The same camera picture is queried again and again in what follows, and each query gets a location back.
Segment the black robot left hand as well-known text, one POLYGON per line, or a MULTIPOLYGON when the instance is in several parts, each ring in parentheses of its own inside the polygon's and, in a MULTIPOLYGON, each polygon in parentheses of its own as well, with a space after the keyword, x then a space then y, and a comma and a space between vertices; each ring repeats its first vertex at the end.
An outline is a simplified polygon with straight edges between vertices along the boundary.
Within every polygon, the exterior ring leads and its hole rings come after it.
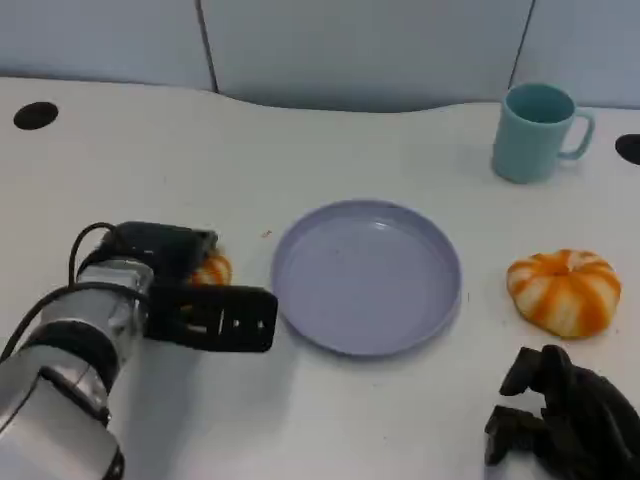
POLYGON ((161 281, 184 282, 216 247, 215 231, 141 221, 116 226, 103 238, 98 251, 107 258, 139 261, 161 281))

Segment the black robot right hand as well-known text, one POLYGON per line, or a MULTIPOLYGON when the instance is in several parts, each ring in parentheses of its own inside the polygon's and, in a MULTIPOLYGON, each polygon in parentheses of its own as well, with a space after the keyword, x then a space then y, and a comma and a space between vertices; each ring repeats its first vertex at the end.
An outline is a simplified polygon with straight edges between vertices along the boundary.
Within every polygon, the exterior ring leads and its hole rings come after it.
POLYGON ((574 364, 557 345, 520 349, 499 393, 544 397, 540 413, 497 405, 486 425, 484 463, 533 454, 557 479, 637 479, 639 414, 606 377, 574 364))

